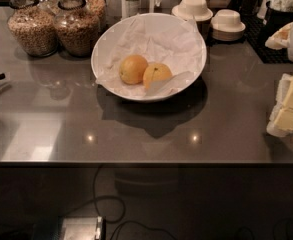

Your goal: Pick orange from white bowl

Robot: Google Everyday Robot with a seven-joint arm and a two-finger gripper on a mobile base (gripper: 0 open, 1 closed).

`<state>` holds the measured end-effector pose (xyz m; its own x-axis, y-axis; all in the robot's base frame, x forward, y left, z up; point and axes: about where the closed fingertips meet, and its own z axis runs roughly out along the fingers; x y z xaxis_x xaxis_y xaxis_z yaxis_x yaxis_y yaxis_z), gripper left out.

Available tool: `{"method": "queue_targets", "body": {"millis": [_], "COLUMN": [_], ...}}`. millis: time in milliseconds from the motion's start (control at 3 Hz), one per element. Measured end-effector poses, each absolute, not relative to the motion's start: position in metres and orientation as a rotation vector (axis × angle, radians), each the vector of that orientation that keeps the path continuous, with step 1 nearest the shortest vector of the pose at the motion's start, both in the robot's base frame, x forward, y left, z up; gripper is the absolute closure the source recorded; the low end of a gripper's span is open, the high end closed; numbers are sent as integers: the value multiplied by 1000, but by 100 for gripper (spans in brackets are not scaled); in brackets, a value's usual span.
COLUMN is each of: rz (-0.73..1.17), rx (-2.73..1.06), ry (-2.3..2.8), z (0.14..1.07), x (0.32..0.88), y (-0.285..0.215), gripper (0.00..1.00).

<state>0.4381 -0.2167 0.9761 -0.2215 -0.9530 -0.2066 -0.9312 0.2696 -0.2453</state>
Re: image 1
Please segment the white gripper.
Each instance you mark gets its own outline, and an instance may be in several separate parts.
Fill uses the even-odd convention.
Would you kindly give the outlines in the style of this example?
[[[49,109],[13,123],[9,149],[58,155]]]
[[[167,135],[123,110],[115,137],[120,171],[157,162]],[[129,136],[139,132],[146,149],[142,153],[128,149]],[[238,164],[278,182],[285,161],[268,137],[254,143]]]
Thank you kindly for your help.
[[[275,101],[266,131],[275,137],[285,137],[293,131],[293,76],[282,75]]]

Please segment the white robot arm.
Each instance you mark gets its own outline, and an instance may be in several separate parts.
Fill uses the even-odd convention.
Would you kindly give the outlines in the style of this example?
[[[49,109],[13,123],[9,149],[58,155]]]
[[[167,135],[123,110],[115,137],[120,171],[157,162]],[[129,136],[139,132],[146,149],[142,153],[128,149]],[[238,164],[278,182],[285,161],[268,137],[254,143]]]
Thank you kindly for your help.
[[[269,37],[266,46],[271,49],[286,48],[288,58],[293,62],[293,22]],[[275,101],[266,130],[273,136],[285,137],[293,132],[293,75],[282,75]]]

